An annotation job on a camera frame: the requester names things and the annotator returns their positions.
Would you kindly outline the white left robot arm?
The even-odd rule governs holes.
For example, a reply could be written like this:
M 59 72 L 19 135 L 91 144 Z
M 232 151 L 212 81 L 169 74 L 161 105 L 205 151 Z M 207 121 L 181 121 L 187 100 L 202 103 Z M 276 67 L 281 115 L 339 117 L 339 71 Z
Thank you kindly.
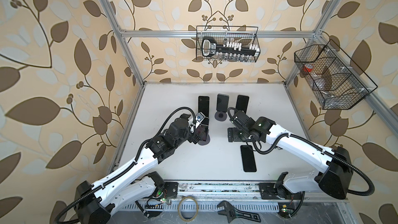
M 76 189 L 75 200 L 55 217 L 55 224 L 62 224 L 62 217 L 71 209 L 77 215 L 71 224 L 106 224 L 122 207 L 142 198 L 153 197 L 164 187 L 163 178 L 151 169 L 174 154 L 185 141 L 199 141 L 197 128 L 206 118 L 201 112 L 176 118 L 166 124 L 150 139 L 143 141 L 136 156 L 104 178 L 93 184 L 82 182 Z

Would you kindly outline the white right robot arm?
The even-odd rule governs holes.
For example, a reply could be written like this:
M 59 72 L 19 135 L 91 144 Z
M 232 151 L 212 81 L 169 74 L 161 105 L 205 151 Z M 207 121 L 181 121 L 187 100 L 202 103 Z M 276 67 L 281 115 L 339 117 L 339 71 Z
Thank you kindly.
M 287 199 L 294 194 L 324 192 L 338 200 L 348 194 L 370 196 L 375 192 L 372 180 L 351 163 L 349 152 L 342 147 L 332 149 L 296 135 L 266 117 L 253 120 L 243 111 L 229 107 L 227 114 L 238 132 L 238 137 L 261 155 L 276 148 L 287 151 L 313 167 L 303 173 L 282 172 L 271 194 Z

